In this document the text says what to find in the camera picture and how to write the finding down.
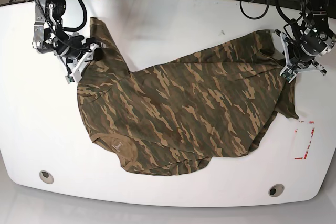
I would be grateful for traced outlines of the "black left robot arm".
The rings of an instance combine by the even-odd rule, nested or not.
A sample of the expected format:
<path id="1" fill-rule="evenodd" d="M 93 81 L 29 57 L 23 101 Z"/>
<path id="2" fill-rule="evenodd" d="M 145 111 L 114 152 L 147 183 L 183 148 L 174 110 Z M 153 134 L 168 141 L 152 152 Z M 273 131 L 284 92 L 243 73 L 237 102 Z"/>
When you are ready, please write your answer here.
<path id="1" fill-rule="evenodd" d="M 328 8 L 329 0 L 300 0 L 301 13 L 298 19 L 288 18 L 281 10 L 279 0 L 275 0 L 275 7 L 280 17 L 291 27 L 293 37 L 286 32 L 275 30 L 281 38 L 284 48 L 286 65 L 280 72 L 289 83 L 299 73 L 318 71 L 327 74 L 324 66 L 316 61 L 316 57 L 330 53 L 335 47 L 335 33 L 329 28 Z"/>

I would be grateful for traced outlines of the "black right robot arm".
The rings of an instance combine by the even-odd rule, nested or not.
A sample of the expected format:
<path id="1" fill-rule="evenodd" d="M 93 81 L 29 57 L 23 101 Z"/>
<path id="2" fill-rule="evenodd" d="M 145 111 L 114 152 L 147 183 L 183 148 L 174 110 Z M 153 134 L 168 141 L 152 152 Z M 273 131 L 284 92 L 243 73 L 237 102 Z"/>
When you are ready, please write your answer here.
<path id="1" fill-rule="evenodd" d="M 88 20 L 87 9 L 82 0 L 77 0 L 83 13 L 82 23 L 75 27 L 65 27 L 62 16 L 66 11 L 66 0 L 34 0 L 35 23 L 33 48 L 40 54 L 52 52 L 66 70 L 68 83 L 78 83 L 82 79 L 84 65 L 100 60 L 94 51 L 106 45 L 94 37 L 85 38 L 78 32 Z"/>

